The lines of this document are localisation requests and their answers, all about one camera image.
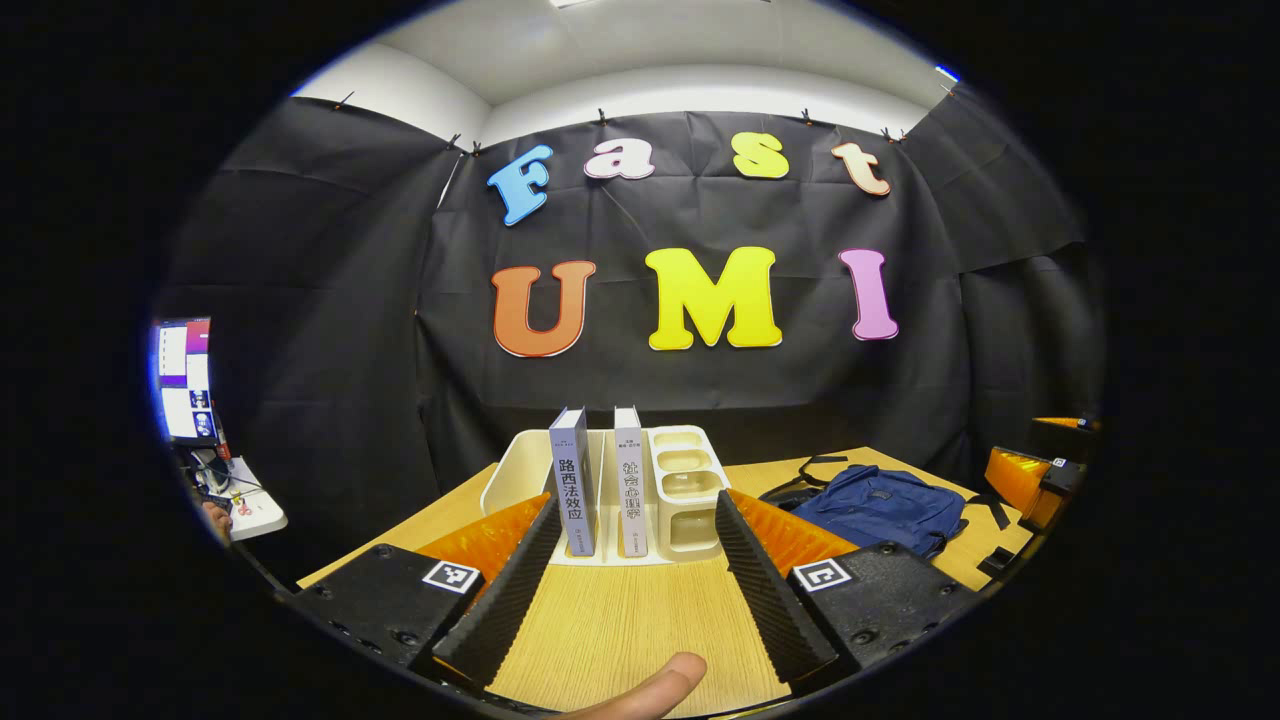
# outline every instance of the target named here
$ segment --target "computer monitor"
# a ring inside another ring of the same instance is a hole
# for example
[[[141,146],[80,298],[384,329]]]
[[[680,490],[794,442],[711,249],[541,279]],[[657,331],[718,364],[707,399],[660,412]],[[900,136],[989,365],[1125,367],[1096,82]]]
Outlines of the computer monitor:
[[[151,328],[152,397],[161,432],[184,447],[216,447],[209,383],[209,318],[157,320]]]

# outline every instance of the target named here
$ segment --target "cable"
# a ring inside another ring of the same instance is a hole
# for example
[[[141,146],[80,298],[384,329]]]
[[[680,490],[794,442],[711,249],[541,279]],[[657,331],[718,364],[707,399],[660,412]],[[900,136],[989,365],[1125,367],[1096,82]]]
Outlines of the cable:
[[[230,478],[230,479],[233,479],[233,480],[236,480],[238,483],[244,483],[246,486],[253,486],[256,488],[266,489],[261,484],[255,483],[253,480],[246,480],[244,478],[237,478],[236,475],[233,475],[230,473],[223,473],[221,470],[215,470],[211,465],[207,465],[207,464],[201,464],[200,468],[192,468],[191,465],[183,465],[182,469],[183,470],[209,470],[210,473],[218,473],[219,475],[223,475],[224,478]]]

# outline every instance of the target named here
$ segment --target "wooden table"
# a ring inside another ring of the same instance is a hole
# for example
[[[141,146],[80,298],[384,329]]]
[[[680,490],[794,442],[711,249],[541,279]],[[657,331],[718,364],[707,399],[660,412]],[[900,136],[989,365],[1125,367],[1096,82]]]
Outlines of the wooden table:
[[[810,465],[815,478],[829,480],[849,464],[908,470],[927,483],[973,491],[897,461],[869,447],[833,452],[849,462]],[[796,475],[808,457],[731,465],[730,484],[751,496]],[[480,518],[480,493],[497,465],[344,557],[298,580],[303,588],[378,543],[417,550]],[[970,589],[989,578],[978,564],[996,546],[1019,552],[1030,532],[1018,525],[1018,510],[1005,506],[1010,524],[1001,530],[983,505],[966,505],[969,525],[933,565]],[[636,685],[677,651],[707,659],[707,676],[671,717],[728,712],[790,692],[777,680],[751,612],[728,573],[723,555],[682,565],[582,568],[548,565],[538,594],[489,691],[553,710],[594,705]]]

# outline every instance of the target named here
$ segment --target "book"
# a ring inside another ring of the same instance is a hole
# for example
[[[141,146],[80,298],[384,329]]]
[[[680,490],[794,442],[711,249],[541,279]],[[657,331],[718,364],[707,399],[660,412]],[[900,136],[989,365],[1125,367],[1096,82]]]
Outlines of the book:
[[[613,443],[618,461],[622,555],[644,557],[649,555],[644,507],[644,430],[635,407],[613,409]]]
[[[586,407],[561,410],[550,427],[552,473],[559,496],[561,523],[568,536],[568,553],[595,555],[595,493],[591,454],[586,441]]]

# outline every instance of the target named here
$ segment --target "finger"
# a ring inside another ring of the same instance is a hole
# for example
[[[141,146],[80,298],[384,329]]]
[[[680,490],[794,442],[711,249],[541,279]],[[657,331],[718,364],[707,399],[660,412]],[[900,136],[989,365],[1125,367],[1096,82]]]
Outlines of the finger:
[[[707,661],[677,652],[657,673],[621,696],[564,715],[566,720],[657,720],[680,705],[707,674]]]

